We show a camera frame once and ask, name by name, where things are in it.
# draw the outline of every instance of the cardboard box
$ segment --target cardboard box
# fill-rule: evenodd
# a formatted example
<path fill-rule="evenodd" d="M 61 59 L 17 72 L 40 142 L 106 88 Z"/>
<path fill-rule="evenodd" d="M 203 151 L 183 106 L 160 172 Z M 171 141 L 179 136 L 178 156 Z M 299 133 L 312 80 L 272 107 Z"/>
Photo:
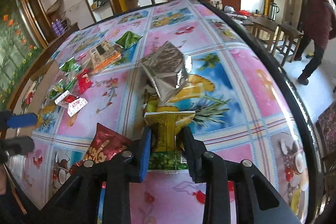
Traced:
<path fill-rule="evenodd" d="M 47 92 L 50 88 L 50 83 L 54 80 L 56 75 L 59 72 L 59 66 L 55 61 L 48 62 L 43 67 L 41 67 L 36 73 L 34 73 L 30 79 L 28 80 L 25 88 L 23 89 L 19 100 L 17 101 L 13 113 L 16 115 L 20 115 L 22 112 L 21 104 L 23 98 L 26 96 L 30 87 L 33 85 L 34 81 L 36 81 L 41 75 L 44 75 L 41 83 L 38 85 L 37 90 L 31 99 L 31 104 L 28 107 L 28 112 L 35 113 L 36 115 L 39 113 L 42 104 L 47 96 Z M 25 127 L 20 128 L 19 133 L 17 135 L 17 129 L 8 128 L 6 133 L 6 139 L 14 138 L 17 136 L 31 136 L 34 127 Z"/>

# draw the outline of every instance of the maroon jacket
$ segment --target maroon jacket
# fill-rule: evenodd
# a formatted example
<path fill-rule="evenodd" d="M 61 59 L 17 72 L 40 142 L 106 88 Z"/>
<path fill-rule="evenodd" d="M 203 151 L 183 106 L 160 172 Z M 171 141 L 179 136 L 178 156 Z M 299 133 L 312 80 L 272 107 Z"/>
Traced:
<path fill-rule="evenodd" d="M 328 0 L 308 0 L 304 10 L 303 30 L 317 45 L 326 49 L 336 37 L 335 13 Z"/>

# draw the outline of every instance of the silver kettle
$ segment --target silver kettle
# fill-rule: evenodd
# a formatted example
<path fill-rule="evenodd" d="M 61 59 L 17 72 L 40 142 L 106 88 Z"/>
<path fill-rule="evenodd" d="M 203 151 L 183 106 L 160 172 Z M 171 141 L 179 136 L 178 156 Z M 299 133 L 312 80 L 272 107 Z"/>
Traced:
<path fill-rule="evenodd" d="M 277 4 L 275 2 L 270 2 L 268 8 L 268 18 L 275 21 L 275 17 L 278 12 L 280 12 L 280 8 L 277 6 Z"/>

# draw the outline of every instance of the floral wall mural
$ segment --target floral wall mural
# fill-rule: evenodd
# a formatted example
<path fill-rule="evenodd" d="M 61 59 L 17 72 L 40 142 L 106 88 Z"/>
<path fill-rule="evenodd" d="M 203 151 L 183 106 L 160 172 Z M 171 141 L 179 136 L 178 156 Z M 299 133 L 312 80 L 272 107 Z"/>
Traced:
<path fill-rule="evenodd" d="M 29 35 L 15 0 L 0 0 L 0 110 L 42 52 Z"/>

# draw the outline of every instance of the shoe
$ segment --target shoe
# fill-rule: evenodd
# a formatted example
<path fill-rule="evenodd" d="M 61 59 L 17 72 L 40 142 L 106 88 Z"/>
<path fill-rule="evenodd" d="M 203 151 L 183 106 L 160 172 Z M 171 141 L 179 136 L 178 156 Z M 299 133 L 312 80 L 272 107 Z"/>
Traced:
<path fill-rule="evenodd" d="M 304 75 L 300 75 L 299 78 L 297 79 L 297 81 L 298 81 L 301 85 L 308 85 L 308 84 L 309 84 L 308 79 L 307 79 Z"/>

